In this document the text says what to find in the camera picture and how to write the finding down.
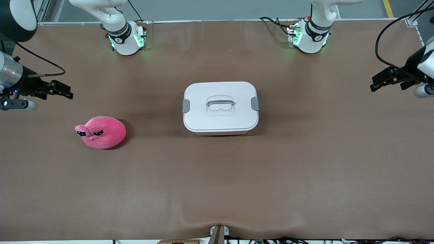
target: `plastic container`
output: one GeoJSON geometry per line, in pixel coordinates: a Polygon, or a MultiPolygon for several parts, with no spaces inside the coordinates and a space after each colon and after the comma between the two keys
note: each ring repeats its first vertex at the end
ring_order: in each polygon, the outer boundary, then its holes
{"type": "Polygon", "coordinates": [[[198,135],[242,135],[259,121],[255,87],[245,81],[195,83],[184,93],[185,127],[198,135]]]}

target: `white lid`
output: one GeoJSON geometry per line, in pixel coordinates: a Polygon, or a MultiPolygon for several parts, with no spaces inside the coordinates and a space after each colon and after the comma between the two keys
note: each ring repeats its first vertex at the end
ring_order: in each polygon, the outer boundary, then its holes
{"type": "Polygon", "coordinates": [[[251,130],[258,110],[255,87],[245,81],[195,83],[184,93],[184,125],[193,132],[251,130]]]}

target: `white robotic arm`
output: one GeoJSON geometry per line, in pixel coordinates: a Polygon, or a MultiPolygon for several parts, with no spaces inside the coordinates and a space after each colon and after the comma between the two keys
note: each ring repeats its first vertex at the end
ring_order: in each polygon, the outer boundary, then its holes
{"type": "Polygon", "coordinates": [[[142,26],[127,21],[117,7],[127,0],[69,0],[70,3],[97,18],[104,26],[113,48],[122,55],[132,55],[145,46],[142,26]]]}
{"type": "Polygon", "coordinates": [[[329,30],[337,17],[337,5],[352,5],[363,0],[310,0],[311,17],[301,20],[289,30],[290,42],[305,53],[316,53],[329,36],[329,30]]]}

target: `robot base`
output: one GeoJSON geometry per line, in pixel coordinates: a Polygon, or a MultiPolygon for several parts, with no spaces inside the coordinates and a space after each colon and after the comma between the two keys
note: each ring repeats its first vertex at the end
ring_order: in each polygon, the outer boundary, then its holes
{"type": "Polygon", "coordinates": [[[315,42],[306,34],[306,24],[307,22],[305,20],[301,20],[286,29],[288,33],[295,35],[288,35],[289,47],[298,47],[305,53],[316,53],[327,43],[329,34],[323,38],[324,40],[315,42]]]}
{"type": "Polygon", "coordinates": [[[118,44],[109,38],[112,43],[113,51],[126,56],[145,49],[147,34],[146,30],[143,29],[143,26],[140,26],[133,21],[128,21],[128,24],[131,26],[132,31],[123,44],[118,44]]]}

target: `pink plush toy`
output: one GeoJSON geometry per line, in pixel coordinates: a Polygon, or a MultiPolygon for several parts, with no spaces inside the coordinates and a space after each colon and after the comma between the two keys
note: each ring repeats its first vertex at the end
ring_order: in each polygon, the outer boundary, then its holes
{"type": "Polygon", "coordinates": [[[121,143],[126,136],[125,125],[119,120],[99,116],[85,125],[77,125],[76,132],[86,145],[95,149],[108,149],[121,143]]]}

